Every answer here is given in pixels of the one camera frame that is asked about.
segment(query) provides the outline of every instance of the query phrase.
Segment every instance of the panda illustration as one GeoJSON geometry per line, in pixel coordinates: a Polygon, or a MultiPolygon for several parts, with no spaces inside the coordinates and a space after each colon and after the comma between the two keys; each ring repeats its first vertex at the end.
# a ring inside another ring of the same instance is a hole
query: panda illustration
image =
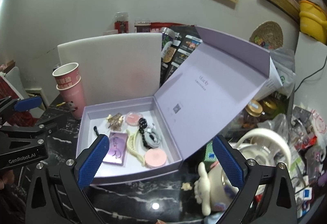
{"type": "Polygon", "coordinates": [[[76,111],[78,107],[75,106],[73,101],[67,102],[68,108],[70,111],[76,111]]]}

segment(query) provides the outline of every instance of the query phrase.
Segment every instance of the box lid flap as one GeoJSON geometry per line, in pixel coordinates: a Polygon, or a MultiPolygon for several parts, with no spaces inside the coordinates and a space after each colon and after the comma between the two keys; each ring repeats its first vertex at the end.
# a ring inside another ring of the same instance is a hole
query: box lid flap
{"type": "Polygon", "coordinates": [[[269,77],[269,52],[197,27],[203,42],[154,95],[183,159],[220,132],[269,77]]]}

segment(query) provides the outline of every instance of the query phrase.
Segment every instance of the purple packet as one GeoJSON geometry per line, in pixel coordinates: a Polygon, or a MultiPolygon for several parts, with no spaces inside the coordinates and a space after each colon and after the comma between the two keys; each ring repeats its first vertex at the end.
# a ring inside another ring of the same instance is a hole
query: purple packet
{"type": "Polygon", "coordinates": [[[128,134],[111,132],[109,135],[109,151],[104,157],[103,162],[122,166],[126,152],[126,142],[128,134]]]}

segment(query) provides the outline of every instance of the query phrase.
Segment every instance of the yellow bucket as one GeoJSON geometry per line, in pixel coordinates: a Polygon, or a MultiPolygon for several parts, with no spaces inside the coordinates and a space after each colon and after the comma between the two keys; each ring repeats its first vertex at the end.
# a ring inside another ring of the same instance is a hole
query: yellow bucket
{"type": "Polygon", "coordinates": [[[302,33],[326,44],[326,20],[326,14],[321,7],[307,0],[300,1],[300,30],[302,33]]]}

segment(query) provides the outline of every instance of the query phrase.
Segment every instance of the gold lid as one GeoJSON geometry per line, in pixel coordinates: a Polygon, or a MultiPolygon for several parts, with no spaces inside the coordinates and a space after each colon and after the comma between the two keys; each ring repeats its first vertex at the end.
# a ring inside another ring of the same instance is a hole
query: gold lid
{"type": "Polygon", "coordinates": [[[259,117],[262,113],[262,106],[256,100],[250,100],[250,102],[245,106],[247,113],[254,117],[259,117]]]}
{"type": "Polygon", "coordinates": [[[265,98],[262,100],[262,103],[272,110],[277,109],[277,104],[271,98],[265,98]]]}

